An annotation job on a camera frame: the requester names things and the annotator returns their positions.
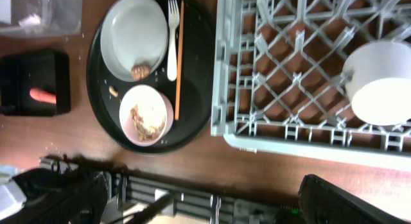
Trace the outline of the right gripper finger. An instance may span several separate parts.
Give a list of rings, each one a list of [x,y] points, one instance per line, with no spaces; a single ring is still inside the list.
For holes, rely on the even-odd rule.
[[[317,175],[306,175],[299,188],[306,223],[407,224]]]

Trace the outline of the white plastic cup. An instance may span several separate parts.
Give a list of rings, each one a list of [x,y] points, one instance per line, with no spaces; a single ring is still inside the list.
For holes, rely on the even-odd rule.
[[[410,44],[377,41],[349,55],[342,73],[345,89],[360,120],[380,126],[410,119]]]

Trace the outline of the white bowl with food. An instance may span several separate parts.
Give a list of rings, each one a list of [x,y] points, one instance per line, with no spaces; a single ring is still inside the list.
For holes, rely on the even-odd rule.
[[[152,146],[171,129],[174,111],[165,94],[149,85],[132,87],[119,108],[121,129],[138,146]]]

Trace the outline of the wooden chopstick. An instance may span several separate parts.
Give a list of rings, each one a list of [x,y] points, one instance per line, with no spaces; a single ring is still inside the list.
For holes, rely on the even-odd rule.
[[[176,98],[175,98],[175,120],[179,120],[180,112],[180,93],[182,80],[182,55],[183,55],[183,40],[184,40],[184,1],[180,4],[180,24],[178,38],[178,55],[177,55],[177,82],[176,82]]]

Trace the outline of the white plastic fork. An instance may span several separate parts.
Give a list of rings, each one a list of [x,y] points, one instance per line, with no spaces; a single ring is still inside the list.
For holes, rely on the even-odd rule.
[[[180,24],[180,13],[177,0],[168,0],[168,66],[167,77],[174,82],[177,79],[177,52],[176,52],[176,29]]]

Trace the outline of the grey round plate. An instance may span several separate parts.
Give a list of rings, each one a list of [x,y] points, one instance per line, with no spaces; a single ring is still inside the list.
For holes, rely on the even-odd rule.
[[[100,48],[107,69],[132,82],[131,70],[146,65],[156,70],[168,47],[168,25],[156,0],[118,0],[102,24]]]

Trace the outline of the orange carrot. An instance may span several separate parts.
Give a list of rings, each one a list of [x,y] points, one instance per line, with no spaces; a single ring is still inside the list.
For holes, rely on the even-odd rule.
[[[49,103],[53,105],[57,104],[57,97],[54,94],[46,92],[40,88],[30,89],[30,96],[35,101]]]

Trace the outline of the white tissue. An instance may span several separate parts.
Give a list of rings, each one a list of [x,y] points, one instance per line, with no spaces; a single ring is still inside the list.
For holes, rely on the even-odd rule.
[[[42,18],[36,13],[30,14],[19,21],[19,25],[23,28],[41,25]]]

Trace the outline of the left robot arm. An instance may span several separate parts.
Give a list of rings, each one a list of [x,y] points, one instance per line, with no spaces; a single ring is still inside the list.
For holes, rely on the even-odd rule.
[[[1,223],[99,223],[109,200],[104,173],[35,168],[1,185]]]

